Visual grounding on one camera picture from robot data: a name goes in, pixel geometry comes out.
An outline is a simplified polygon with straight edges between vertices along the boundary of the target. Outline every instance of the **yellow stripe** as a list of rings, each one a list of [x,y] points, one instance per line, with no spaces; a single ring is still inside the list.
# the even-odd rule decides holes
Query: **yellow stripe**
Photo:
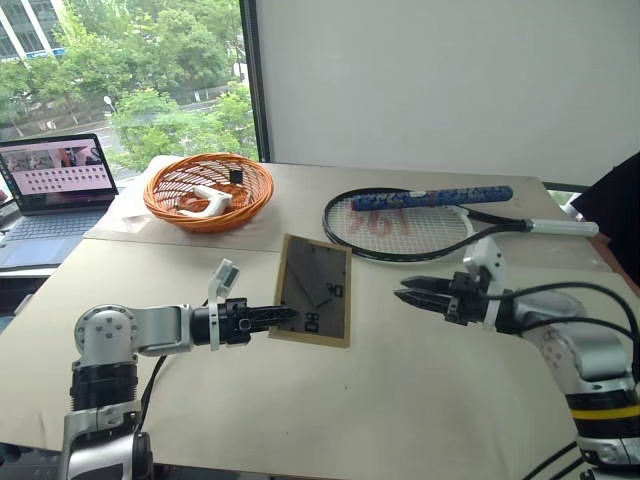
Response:
[[[571,415],[577,420],[613,420],[616,418],[635,417],[640,415],[640,405],[609,410],[571,410]]]

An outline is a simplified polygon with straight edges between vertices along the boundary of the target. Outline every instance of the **building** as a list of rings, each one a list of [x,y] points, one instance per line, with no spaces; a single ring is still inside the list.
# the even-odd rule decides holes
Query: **building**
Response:
[[[2,0],[0,60],[63,53],[54,35],[63,10],[63,0]]]

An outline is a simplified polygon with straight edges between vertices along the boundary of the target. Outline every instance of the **table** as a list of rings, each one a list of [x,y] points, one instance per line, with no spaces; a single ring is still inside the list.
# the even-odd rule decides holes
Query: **table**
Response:
[[[163,164],[178,158],[156,157],[154,162]],[[155,218],[148,213],[141,202],[142,189],[150,178],[150,175],[143,175],[129,187],[131,189],[129,192],[125,191],[122,194],[122,199],[126,203],[125,208],[121,205],[123,202],[116,200],[110,212],[86,236],[102,240],[279,252],[285,233],[326,240],[322,230],[322,213],[326,203],[347,190],[372,186],[431,190],[510,185],[514,191],[510,201],[477,205],[477,208],[488,213],[514,218],[567,219],[542,183],[533,177],[283,164],[264,164],[264,166],[274,178],[275,194],[267,206],[243,228],[217,235],[193,234]],[[131,208],[130,204],[135,202],[140,205],[140,208]],[[127,210],[126,215],[140,213],[147,215],[128,219],[125,228],[114,227],[114,224],[122,223],[119,222],[119,217],[123,210]],[[509,233],[497,235],[496,241],[512,265],[610,271],[609,266],[584,238]],[[459,263],[462,252],[459,251],[457,254],[435,261]]]
[[[86,309],[199,304],[223,257],[241,269],[232,296],[273,301],[275,252],[84,240],[0,336],[0,440],[61,447],[72,331]],[[246,347],[171,357],[145,425],[156,461],[321,478],[522,477],[574,435],[539,353],[392,295],[405,276],[457,267],[354,259],[348,349],[259,334]],[[516,266],[506,282],[575,279],[614,288],[640,311],[611,273]],[[606,297],[571,293],[590,315],[625,324]],[[141,386],[153,363],[140,359]]]
[[[25,268],[22,270],[6,270],[0,271],[0,277],[3,278],[48,278],[55,268]]]

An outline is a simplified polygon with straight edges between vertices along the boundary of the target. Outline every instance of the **blue racket grip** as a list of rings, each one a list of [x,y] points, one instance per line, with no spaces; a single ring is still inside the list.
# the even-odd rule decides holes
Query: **blue racket grip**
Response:
[[[505,202],[513,197],[507,185],[497,187],[454,188],[430,192],[370,193],[353,197],[357,211],[391,210],[412,207],[442,207],[466,203]]]

